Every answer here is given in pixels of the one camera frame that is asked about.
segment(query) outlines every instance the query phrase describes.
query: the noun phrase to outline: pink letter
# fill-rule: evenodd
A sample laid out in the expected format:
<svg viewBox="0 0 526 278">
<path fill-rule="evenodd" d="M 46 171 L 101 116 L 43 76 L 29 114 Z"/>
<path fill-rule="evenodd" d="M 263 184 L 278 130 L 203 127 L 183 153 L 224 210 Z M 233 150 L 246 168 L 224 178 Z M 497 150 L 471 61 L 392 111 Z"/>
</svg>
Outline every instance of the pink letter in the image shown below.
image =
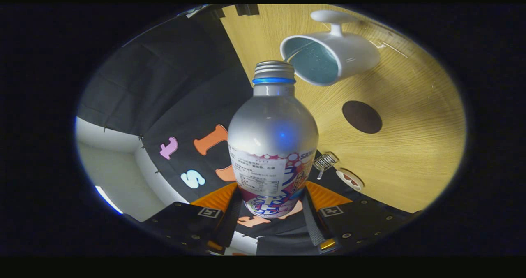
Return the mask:
<svg viewBox="0 0 526 278">
<path fill-rule="evenodd" d="M 170 155 L 173 154 L 173 152 L 177 150 L 177 146 L 179 146 L 177 140 L 173 136 L 169 138 L 169 141 L 169 145 L 165 146 L 164 143 L 161 145 L 160 151 L 160 154 L 167 160 L 170 159 Z"/>
</svg>

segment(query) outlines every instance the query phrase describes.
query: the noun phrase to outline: black fabric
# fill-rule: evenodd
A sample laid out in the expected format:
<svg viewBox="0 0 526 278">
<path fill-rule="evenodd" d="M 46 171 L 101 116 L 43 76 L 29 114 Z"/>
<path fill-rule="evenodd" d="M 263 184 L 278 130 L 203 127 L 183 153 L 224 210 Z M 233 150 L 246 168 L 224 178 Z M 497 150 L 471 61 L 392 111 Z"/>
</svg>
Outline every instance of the black fabric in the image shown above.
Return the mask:
<svg viewBox="0 0 526 278">
<path fill-rule="evenodd" d="M 77 116 L 143 135 L 173 104 L 235 63 L 239 60 L 218 19 L 177 17 L 111 55 L 88 83 Z"/>
<path fill-rule="evenodd" d="M 148 156 L 166 181 L 187 201 L 195 201 L 230 183 L 215 173 L 216 169 L 231 165 L 227 142 L 218 143 L 203 156 L 197 152 L 194 139 L 210 134 L 217 124 L 228 129 L 234 113 L 251 95 L 250 83 L 238 64 L 186 94 L 145 133 L 143 144 Z M 160 145 L 167 145 L 171 136 L 177 139 L 179 146 L 167 160 L 160 154 Z M 205 184 L 198 188 L 187 186 L 181 175 L 189 170 L 199 172 Z"/>
<path fill-rule="evenodd" d="M 257 255 L 318 255 L 307 227 L 258 239 Z"/>
</svg>

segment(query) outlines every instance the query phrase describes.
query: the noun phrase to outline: wooden table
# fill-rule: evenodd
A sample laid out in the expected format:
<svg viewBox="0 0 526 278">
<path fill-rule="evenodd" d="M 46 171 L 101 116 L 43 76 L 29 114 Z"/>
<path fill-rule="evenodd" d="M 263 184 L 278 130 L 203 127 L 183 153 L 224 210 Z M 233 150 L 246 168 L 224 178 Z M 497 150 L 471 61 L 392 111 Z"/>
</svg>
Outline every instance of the wooden table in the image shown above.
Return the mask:
<svg viewBox="0 0 526 278">
<path fill-rule="evenodd" d="M 466 144 L 462 101 L 438 61 L 395 30 L 340 7 L 258 8 L 258 15 L 238 16 L 235 6 L 225 7 L 221 18 L 250 80 L 258 62 L 282 60 L 279 47 L 287 36 L 330 30 L 329 24 L 310 18 L 314 10 L 339 10 L 360 19 L 344 24 L 342 31 L 373 42 L 379 65 L 329 87 L 296 77 L 296 98 L 316 119 L 318 150 L 333 152 L 340 158 L 336 169 L 360 177 L 363 194 L 411 213 L 432 203 L 458 169 Z M 383 122 L 379 132 L 366 134 L 347 122 L 342 106 L 350 100 L 376 110 Z"/>
</svg>

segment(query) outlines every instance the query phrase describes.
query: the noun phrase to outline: white round object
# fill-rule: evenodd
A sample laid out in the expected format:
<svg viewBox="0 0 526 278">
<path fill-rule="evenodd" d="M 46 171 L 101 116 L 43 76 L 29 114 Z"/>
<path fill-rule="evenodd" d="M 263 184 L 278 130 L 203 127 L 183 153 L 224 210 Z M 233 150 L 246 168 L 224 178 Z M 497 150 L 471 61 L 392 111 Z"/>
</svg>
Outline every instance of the white round object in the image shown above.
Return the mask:
<svg viewBox="0 0 526 278">
<path fill-rule="evenodd" d="M 338 175 L 338 177 L 340 177 L 340 179 L 344 181 L 345 184 L 357 190 L 358 192 L 363 189 L 363 182 L 352 172 L 345 169 L 340 169 L 336 171 L 336 175 Z"/>
</svg>

